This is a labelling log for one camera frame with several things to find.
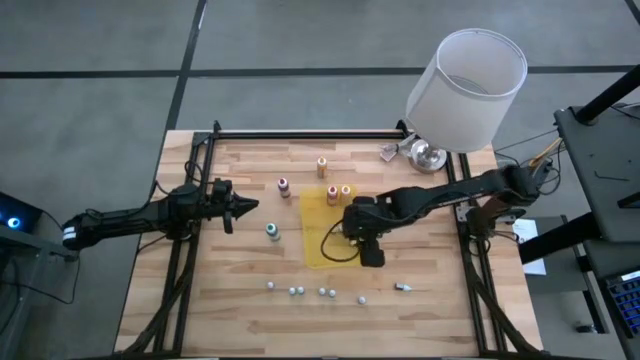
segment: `yellow towel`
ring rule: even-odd
[[[357,190],[351,187],[351,198],[356,196]],[[345,266],[361,266],[360,257],[348,262],[333,262],[325,259],[320,252],[320,244],[331,226],[342,219],[344,208],[351,203],[350,199],[338,199],[338,205],[327,204],[327,188],[309,188],[300,194],[300,216],[302,217],[302,238],[304,239],[304,259],[312,269],[325,269]],[[338,232],[329,235],[324,246],[327,255],[336,259],[352,257],[357,248],[349,245],[349,241]]]

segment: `grey floor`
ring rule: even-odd
[[[196,0],[0,0],[1,71],[177,70]],[[505,34],[532,66],[640,63],[640,25],[624,0],[211,0],[193,69],[425,66],[448,33]],[[530,74],[497,136],[501,148],[551,130],[553,112],[589,101],[621,73]],[[417,76],[192,78],[176,127],[389,128]],[[87,207],[134,207],[148,193],[175,78],[0,79],[0,190],[59,219]],[[640,101],[640,91],[627,102]],[[553,134],[510,147],[520,160]],[[562,184],[531,216],[588,207],[566,153]],[[136,238],[82,253],[76,301],[40,299],[21,358],[108,354]],[[68,291],[58,265],[51,291]],[[621,358],[613,336],[575,334],[575,294],[533,294],[544,346],[559,355]]]

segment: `black metal frame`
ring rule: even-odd
[[[378,140],[401,140],[409,134],[407,127],[403,121],[399,121],[396,126],[396,130],[388,131],[224,131],[221,129],[219,123],[214,123],[213,132],[196,132],[194,133],[192,140],[192,148],[190,153],[190,160],[195,161],[198,159],[199,151],[203,145],[206,145],[205,160],[203,166],[203,178],[208,178],[210,170],[213,164],[213,153],[215,149],[215,143],[218,140],[260,140],[260,139],[378,139]],[[464,178],[471,177],[469,169],[469,163],[466,155],[460,155],[460,163]],[[188,174],[185,177],[185,182],[191,182],[193,179],[194,166],[188,168]],[[446,163],[446,171],[448,181],[456,181],[455,169],[452,162],[451,154],[449,154],[449,160]],[[456,227],[458,230],[458,239],[460,243],[462,266],[464,268],[465,280],[467,284],[467,292],[469,294],[469,305],[471,310],[472,321],[474,325],[475,338],[478,346],[479,358],[499,358],[499,359],[539,359],[544,356],[545,359],[576,359],[569,357],[556,357],[542,354],[531,353],[512,353],[508,352],[506,342],[504,338],[504,332],[500,325],[499,317],[496,317],[494,312],[490,310],[491,322],[493,331],[496,338],[497,350],[489,350],[487,347],[487,339],[484,331],[482,313],[480,310],[480,302],[478,297],[483,298],[486,302],[490,300],[491,304],[487,304],[489,309],[491,307],[497,307],[497,301],[495,300],[495,288],[493,285],[493,278],[491,274],[491,268],[489,265],[489,259],[486,251],[479,247],[479,259],[481,265],[481,277],[485,284],[485,290],[483,294],[479,294],[477,287],[472,284],[478,279],[477,272],[473,265],[471,252],[469,251],[470,238],[467,235],[466,225],[461,223],[456,216]],[[191,283],[193,280],[193,274],[195,269],[195,260],[197,254],[197,248],[199,243],[200,224],[194,228],[194,236],[188,242],[187,259],[184,265],[184,269],[180,278],[176,281],[178,272],[178,262],[180,258],[180,252],[182,243],[174,242],[169,259],[169,265],[167,269],[167,277],[165,282],[165,288],[163,293],[163,301],[161,309],[156,316],[163,312],[168,316],[169,310],[175,304],[177,297],[176,291],[179,291],[180,305],[178,310],[178,321],[176,322],[176,328],[174,333],[173,343],[170,349],[164,348],[165,335],[167,330],[166,317],[160,322],[160,326],[154,328],[155,342],[151,352],[143,352],[146,346],[140,347],[134,352],[114,353],[110,356],[95,357],[91,359],[171,359],[181,357],[182,345],[184,342],[184,332],[186,327],[186,320],[189,308],[189,298],[191,293]]]

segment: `white lampshade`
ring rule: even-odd
[[[430,146],[458,153],[491,142],[527,77],[522,50],[503,35],[447,36],[407,101],[406,120]]]

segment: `blue light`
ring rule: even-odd
[[[7,221],[7,225],[9,225],[9,227],[11,229],[17,229],[18,226],[20,226],[20,219],[18,218],[11,218]]]

